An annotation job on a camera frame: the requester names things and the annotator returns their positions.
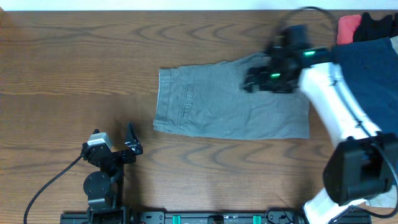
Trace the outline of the grey shorts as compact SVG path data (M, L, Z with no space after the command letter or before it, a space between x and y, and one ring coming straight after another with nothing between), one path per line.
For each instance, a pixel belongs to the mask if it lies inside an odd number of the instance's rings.
M243 90L248 70L268 62L256 52L235 61L161 69L154 130L218 139L309 138L309 101L302 93Z

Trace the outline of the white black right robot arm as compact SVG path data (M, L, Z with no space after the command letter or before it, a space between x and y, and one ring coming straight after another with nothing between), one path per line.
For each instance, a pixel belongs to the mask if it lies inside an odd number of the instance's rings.
M362 203L397 203L397 137L384 133L349 90L335 54L326 48L271 50L268 64L250 68L248 92L302 92L325 125L334 153L323 188L290 223L370 223Z

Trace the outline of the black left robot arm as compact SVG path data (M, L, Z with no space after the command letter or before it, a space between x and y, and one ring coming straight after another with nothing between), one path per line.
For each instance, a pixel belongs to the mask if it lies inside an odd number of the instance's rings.
M143 147L134 133L132 123L127 126L125 145L126 150L113 152L108 134L97 129L82 145L83 160L99 168L83 184L92 210L117 208L121 205L124 166L136 162L136 157L143 154Z

